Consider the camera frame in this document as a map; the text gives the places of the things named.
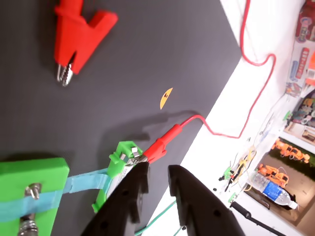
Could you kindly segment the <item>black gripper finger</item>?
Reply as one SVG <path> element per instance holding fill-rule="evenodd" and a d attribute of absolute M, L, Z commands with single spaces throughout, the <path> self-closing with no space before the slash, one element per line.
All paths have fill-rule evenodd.
<path fill-rule="evenodd" d="M 149 163 L 142 162 L 125 176 L 95 217 L 84 236 L 133 236 L 140 222 L 143 195 L 148 188 Z"/>
<path fill-rule="evenodd" d="M 234 214 L 191 172 L 168 167 L 170 195 L 176 198 L 181 226 L 189 236 L 243 236 Z"/>

